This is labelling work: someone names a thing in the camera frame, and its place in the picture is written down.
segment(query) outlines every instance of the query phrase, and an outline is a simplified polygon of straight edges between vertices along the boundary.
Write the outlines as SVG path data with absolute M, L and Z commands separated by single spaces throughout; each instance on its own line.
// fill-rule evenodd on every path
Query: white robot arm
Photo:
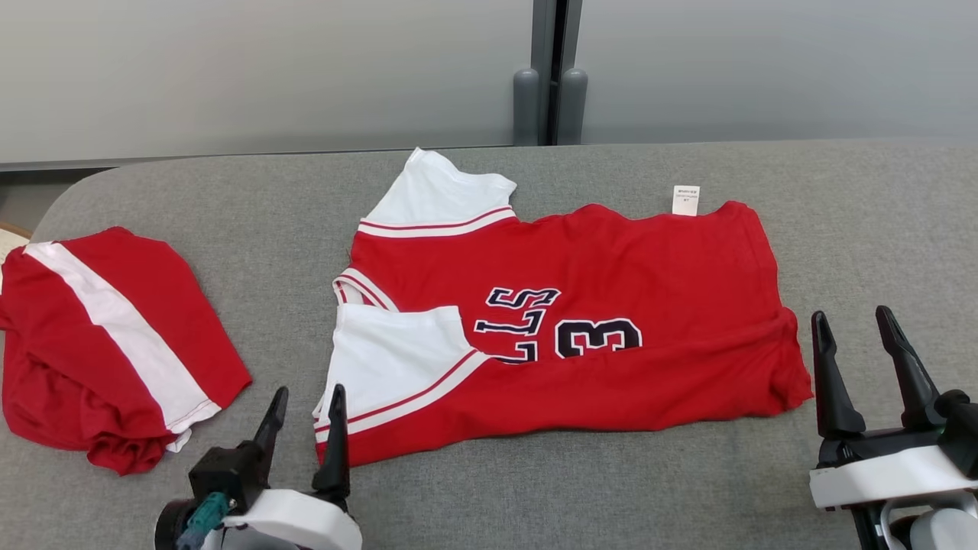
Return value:
M 289 391 L 280 388 L 254 439 L 213 447 L 190 472 L 194 498 L 169 502 L 156 521 L 156 550 L 360 550 L 349 516 L 346 397 L 333 391 L 326 460 L 311 492 L 268 487 L 275 437 Z
M 816 506 L 848 509 L 863 550 L 978 548 L 978 405 L 961 390 L 939 394 L 893 312 L 876 308 L 904 401 L 903 427 L 867 432 L 838 365 L 825 314 L 812 316 L 819 465 L 810 473 Z M 902 508 L 927 506 L 896 519 Z

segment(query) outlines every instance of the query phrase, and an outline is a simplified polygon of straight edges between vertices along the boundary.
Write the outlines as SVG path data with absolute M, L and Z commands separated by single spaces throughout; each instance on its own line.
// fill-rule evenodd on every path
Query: gray fabric surface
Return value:
M 195 269 L 254 377 L 194 427 L 183 452 L 119 479 L 0 430 L 0 547 L 150 548 L 156 514 L 188 494 L 213 444 L 250 436 L 274 388 L 289 416 L 273 486 L 316 469 L 309 412 L 326 382 L 331 278 L 357 220 L 407 152 L 172 160 L 98 174 L 67 191 L 35 240 L 112 225 L 169 242 Z M 519 184 L 524 220 L 602 203 L 631 217 L 701 185 L 700 212 L 726 200 L 760 213 L 799 316 L 824 309 L 839 362 L 871 428 L 901 410 L 873 309 L 893 307 L 941 389 L 978 394 L 978 149 L 863 142 L 456 150 L 460 169 Z M 856 548 L 848 513 L 808 492 L 814 402 L 775 419 L 655 434 L 545 433 L 468 441 L 358 468 L 350 509 L 365 548 Z

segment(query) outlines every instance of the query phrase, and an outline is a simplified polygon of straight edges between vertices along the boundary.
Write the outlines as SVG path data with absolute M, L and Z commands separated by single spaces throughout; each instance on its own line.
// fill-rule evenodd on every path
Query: folded red shorts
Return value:
M 251 382 L 187 262 L 121 227 L 10 252 L 0 330 L 11 431 L 120 475 L 180 450 Z

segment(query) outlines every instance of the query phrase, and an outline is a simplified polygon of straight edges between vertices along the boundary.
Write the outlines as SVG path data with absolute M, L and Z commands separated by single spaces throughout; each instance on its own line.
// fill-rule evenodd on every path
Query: white wall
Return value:
M 511 143 L 532 0 L 4 0 L 0 164 Z
M 978 136 L 975 0 L 584 0 L 585 143 Z

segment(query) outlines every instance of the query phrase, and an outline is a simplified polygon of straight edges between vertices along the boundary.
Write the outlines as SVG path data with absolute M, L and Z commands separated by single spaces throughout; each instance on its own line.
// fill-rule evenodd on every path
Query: clothing tag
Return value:
M 698 185 L 677 185 L 673 187 L 673 213 L 683 216 L 695 216 L 699 206 Z

